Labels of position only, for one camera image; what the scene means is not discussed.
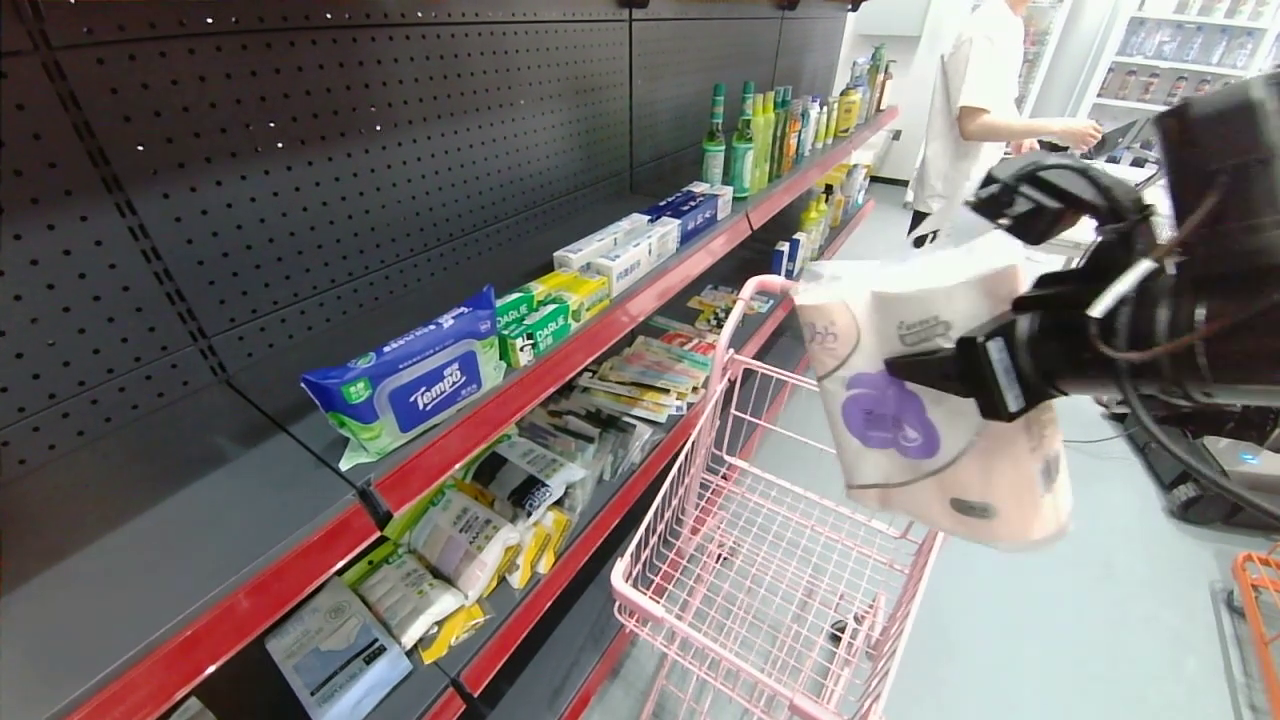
white shirt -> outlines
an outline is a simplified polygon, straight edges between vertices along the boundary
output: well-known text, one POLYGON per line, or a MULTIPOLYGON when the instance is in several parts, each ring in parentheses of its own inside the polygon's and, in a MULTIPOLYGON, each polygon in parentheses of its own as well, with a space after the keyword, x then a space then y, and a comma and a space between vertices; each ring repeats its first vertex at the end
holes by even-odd
POLYGON ((1004 142, 960 137, 960 108, 1018 117, 1018 73, 1023 65, 1023 19, 1005 0, 987 0, 960 29, 938 61, 924 132, 924 158, 916 170, 913 205, 938 213, 959 202, 1005 152, 1004 142))

pink shopping cart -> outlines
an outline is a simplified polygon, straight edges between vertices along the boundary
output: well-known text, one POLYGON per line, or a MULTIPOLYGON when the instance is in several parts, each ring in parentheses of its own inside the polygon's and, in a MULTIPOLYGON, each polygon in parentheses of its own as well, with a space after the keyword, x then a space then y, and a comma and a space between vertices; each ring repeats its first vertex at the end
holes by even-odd
POLYGON ((726 702, 736 716, 881 717, 937 555, 936 532, 844 502, 842 484, 815 491, 840 477, 829 434, 813 439, 818 384, 728 350, 748 299, 790 286, 742 288, 703 416, 613 568, 618 619, 663 655, 645 717, 722 717, 726 702))

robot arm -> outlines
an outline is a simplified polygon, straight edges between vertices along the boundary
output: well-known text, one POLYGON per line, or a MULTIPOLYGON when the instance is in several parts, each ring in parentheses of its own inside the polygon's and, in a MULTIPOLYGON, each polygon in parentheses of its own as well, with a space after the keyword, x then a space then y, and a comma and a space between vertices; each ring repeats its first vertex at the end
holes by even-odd
POLYGON ((970 201, 975 213, 1033 246, 1089 215, 1098 242, 955 347, 890 359, 887 370, 970 397, 997 421, 1064 395, 1119 393, 1202 486, 1280 520, 1280 507, 1175 443, 1142 400, 1280 406, 1276 118, 1280 73, 1157 118, 1180 228, 1166 245, 1135 188, 1078 159, 1038 152, 996 165, 970 201))

person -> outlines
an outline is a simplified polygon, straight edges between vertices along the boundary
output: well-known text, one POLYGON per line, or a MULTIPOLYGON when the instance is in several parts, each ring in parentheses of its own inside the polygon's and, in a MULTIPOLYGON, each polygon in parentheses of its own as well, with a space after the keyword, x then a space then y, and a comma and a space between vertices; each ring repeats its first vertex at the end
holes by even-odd
MULTIPOLYGON (((1055 138, 1074 150, 1088 150, 1102 138, 1102 127, 1076 118, 1027 119, 1018 111, 1018 74, 1023 67, 1023 14, 1032 0, 986 0, 969 17, 941 58, 933 82, 924 158, 916 169, 908 236, 929 215, 977 187, 982 176, 1011 145, 1015 155, 1039 149, 1038 138, 1055 138)), ((911 238, 916 249, 937 231, 911 238)))

person's hand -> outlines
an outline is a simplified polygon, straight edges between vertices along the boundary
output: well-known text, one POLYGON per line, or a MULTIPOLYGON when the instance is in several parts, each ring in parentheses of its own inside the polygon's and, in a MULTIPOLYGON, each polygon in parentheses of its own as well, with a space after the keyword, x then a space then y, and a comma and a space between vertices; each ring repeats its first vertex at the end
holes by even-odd
POLYGON ((1012 150, 1015 158, 1019 155, 1025 155, 1028 152, 1036 152, 1037 150, 1039 150, 1039 141, 1019 140, 1018 142, 1012 143, 1012 147, 1010 147, 1010 150, 1012 150))
POLYGON ((1071 150, 1080 152, 1093 147, 1102 140, 1102 126, 1093 120, 1080 120, 1075 118, 1062 118, 1059 120, 1057 132, 1053 135, 1071 150))

